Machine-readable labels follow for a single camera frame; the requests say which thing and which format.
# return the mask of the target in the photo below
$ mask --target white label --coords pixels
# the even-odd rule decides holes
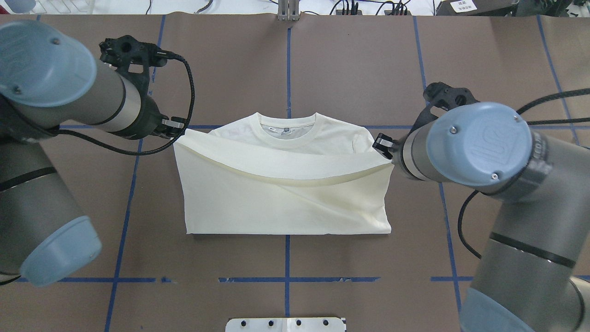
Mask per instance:
[[[477,10],[477,7],[472,0],[451,2],[451,6],[455,12],[470,12]]]

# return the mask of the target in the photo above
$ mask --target black hole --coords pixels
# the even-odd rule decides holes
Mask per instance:
[[[467,98],[465,98],[463,95],[458,95],[455,97],[455,103],[459,106],[463,106],[465,103],[467,103]]]
[[[129,52],[131,50],[131,44],[129,44],[129,43],[121,44],[121,50],[125,53]]]

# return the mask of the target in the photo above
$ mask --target black bracket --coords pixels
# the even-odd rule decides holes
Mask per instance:
[[[448,112],[459,106],[478,102],[469,89],[464,87],[451,87],[443,82],[430,83],[422,95],[428,104],[418,115],[418,118],[416,119],[416,122],[414,122],[408,135],[413,131],[416,131],[418,128],[438,119],[438,117],[430,111],[433,106],[444,109]],[[373,143],[373,148],[383,157],[391,160],[393,159],[393,153],[399,151],[408,135],[397,140],[383,133],[379,133],[375,139],[375,143]]]
[[[170,55],[156,44],[142,43],[130,35],[107,38],[99,47],[100,61],[117,67],[115,71],[133,83],[142,97],[148,94],[149,68],[165,66]],[[143,66],[143,72],[130,73],[131,64]]]
[[[424,100],[428,102],[428,105],[426,105],[418,115],[418,119],[414,122],[409,134],[438,119],[438,117],[430,111],[433,106],[444,109],[448,112],[459,106],[478,102],[469,89],[464,87],[451,87],[443,82],[430,83],[426,90],[424,90],[422,96],[424,97]]]
[[[178,136],[181,132],[181,124],[185,121],[184,118],[173,117],[169,119],[167,116],[161,115],[156,103],[148,96],[150,67],[163,67],[169,59],[178,58],[178,56],[173,52],[161,49],[156,44],[140,42],[130,35],[116,39],[107,38],[99,44],[99,47],[100,61],[117,67],[115,71],[137,88],[142,99],[142,111],[144,108],[149,109],[146,112],[153,113],[156,118],[160,117],[158,121],[161,123],[157,124],[152,135],[163,138]],[[129,67],[132,64],[142,66],[143,71],[131,73]]]

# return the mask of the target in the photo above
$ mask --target brown table surface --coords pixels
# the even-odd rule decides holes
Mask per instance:
[[[31,16],[1,15],[0,23]],[[431,82],[519,108],[559,89],[590,87],[590,20],[276,15],[51,16],[41,22],[99,56],[105,38],[130,34],[183,55],[195,75],[191,125],[208,131],[260,112],[315,112],[400,137]],[[180,63],[152,74],[167,115],[186,113]],[[527,120],[589,116],[590,97],[556,100]],[[590,145],[590,126],[539,128]],[[108,143],[146,150],[80,128]],[[459,332],[458,311],[477,266],[456,235],[470,192],[414,182],[397,170],[385,197],[393,232],[357,236],[186,235],[172,149],[128,157],[59,136],[43,143],[92,218],[103,251],[70,279],[0,288],[0,331],[224,331],[237,317],[346,317],[349,331]],[[483,250],[499,204],[477,197],[464,232]],[[590,275],[590,251],[575,269]]]

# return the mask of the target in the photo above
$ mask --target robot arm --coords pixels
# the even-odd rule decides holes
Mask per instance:
[[[77,40],[36,21],[0,27],[0,282],[53,283],[92,261],[101,243],[39,141],[75,120],[127,139],[182,135],[160,114],[149,68],[179,57],[131,36],[106,39],[97,61]],[[130,73],[129,66],[143,66]]]
[[[590,331],[590,287],[571,278],[590,230],[590,152],[530,130],[511,108],[477,102],[467,89],[434,83],[425,96],[448,112],[437,118],[430,106],[408,136],[380,134],[374,147],[410,178],[503,202],[467,291],[463,330]]]

